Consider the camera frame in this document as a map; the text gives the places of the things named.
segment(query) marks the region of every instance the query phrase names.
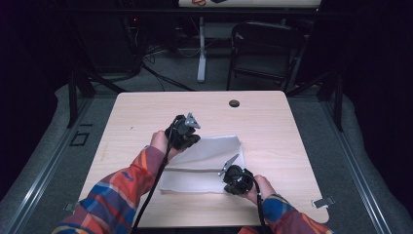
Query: wooden table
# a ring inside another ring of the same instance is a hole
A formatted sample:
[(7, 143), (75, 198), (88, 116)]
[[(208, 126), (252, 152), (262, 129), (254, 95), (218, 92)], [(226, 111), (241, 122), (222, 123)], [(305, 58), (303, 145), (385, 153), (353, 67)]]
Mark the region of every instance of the wooden table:
[[(231, 107), (236, 99), (239, 107)], [(192, 112), (201, 137), (236, 135), (243, 144), (246, 167), (265, 176), (298, 211), (327, 222), (306, 150), (284, 93), (175, 92), (123, 93), (113, 107), (80, 200), (105, 176), (128, 167), (153, 133), (166, 129), (179, 114)], [(140, 205), (146, 199), (142, 197)], [(257, 209), (231, 194), (161, 194), (156, 190), (140, 227), (259, 225)]]

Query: white fabric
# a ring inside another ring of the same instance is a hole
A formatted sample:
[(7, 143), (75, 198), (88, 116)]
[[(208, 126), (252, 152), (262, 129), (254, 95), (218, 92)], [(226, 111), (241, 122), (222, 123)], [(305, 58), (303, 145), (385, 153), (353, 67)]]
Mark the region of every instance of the white fabric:
[(203, 137), (169, 162), (161, 176), (159, 189), (224, 193), (224, 175), (218, 176), (218, 173), (236, 154), (240, 155), (233, 164), (245, 168), (243, 149), (237, 136)]

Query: gray carpet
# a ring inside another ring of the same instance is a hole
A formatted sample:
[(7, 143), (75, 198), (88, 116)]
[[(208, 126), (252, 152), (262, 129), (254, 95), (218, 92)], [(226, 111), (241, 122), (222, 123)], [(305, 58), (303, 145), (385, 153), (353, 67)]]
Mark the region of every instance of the gray carpet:
[[(160, 74), (197, 91), (225, 90), (228, 51), (210, 49), (207, 57), (206, 81), (203, 84), (196, 81), (198, 56), (184, 57), (179, 54), (159, 53), (154, 56), (154, 63), (149, 61), (146, 63)], [(106, 77), (110, 79), (114, 76), (106, 74)], [(160, 81), (145, 70), (132, 79), (116, 84), (128, 91), (136, 92), (182, 91), (165, 82), (161, 86)], [(0, 233), (7, 230), (11, 224), (14, 215), (19, 210), (20, 203), (30, 189), (30, 185), (48, 163), (56, 151), (60, 139), (65, 135), (69, 135), (70, 140), (61, 150), (61, 161), (59, 161), (56, 172), (21, 232), (50, 233), (63, 218), (70, 215), (70, 212), (63, 208), (67, 203), (76, 203), (116, 97), (112, 91), (102, 85), (94, 84), (94, 87), (98, 92), (94, 99), (80, 98), (84, 102), (86, 110), (72, 131), (65, 129), (69, 116), (67, 87), (63, 87), (56, 93), (59, 98), (59, 106), (53, 123), (17, 182), (0, 203), (0, 218), (2, 220)], [(277, 87), (271, 83), (262, 86), (262, 83), (249, 82), (247, 79), (241, 79), (234, 83), (235, 90), (244, 90), (245, 88), (271, 90)], [(330, 125), (329, 116), (326, 116), (322, 109), (322, 103), (317, 102), (312, 90), (302, 97), (290, 98), (289, 103), (318, 180), (321, 194), (323, 197), (332, 196), (336, 201), (336, 204), (328, 209), (330, 220), (327, 225), (337, 233), (376, 233), (345, 163), (345, 154), (339, 139), (334, 134), (334, 127)], [(393, 233), (413, 233), (413, 221), (404, 207), (389, 192), (379, 173), (365, 155), (353, 106), (347, 98), (344, 101), (343, 127), (344, 135), (360, 163), (362, 172), (376, 196), (391, 230)], [(78, 136), (72, 145), (82, 144), (85, 137), (83, 134), (88, 135), (83, 146), (70, 146), (70, 141), (76, 134)], [(149, 229), (142, 230), (142, 233), (236, 233), (237, 230), (238, 228), (180, 228)]]

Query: person's right hand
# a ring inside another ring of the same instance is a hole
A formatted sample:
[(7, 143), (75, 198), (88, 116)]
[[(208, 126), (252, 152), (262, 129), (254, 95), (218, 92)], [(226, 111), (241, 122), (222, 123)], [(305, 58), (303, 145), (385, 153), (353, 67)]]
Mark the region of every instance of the person's right hand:
[[(268, 181), (266, 177), (262, 175), (256, 175), (254, 178), (258, 183), (258, 186), (261, 192), (261, 198), (263, 201), (267, 199), (268, 196), (276, 193), (276, 189), (273, 188), (270, 181)], [(247, 193), (240, 195), (240, 196), (248, 199), (253, 204), (257, 205), (257, 190), (255, 187), (255, 183), (252, 186), (251, 190), (249, 190)]]

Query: person's left hand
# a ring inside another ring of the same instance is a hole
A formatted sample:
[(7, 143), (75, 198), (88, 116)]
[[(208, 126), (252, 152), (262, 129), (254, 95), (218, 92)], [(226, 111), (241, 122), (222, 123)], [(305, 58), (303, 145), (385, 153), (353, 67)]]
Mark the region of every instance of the person's left hand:
[[(151, 146), (161, 150), (164, 154), (167, 152), (168, 147), (168, 139), (165, 136), (165, 131), (159, 130), (152, 135), (151, 139)], [(182, 152), (183, 150), (177, 150), (172, 148), (169, 152), (168, 161), (170, 161), (173, 157), (175, 157), (178, 153)]]

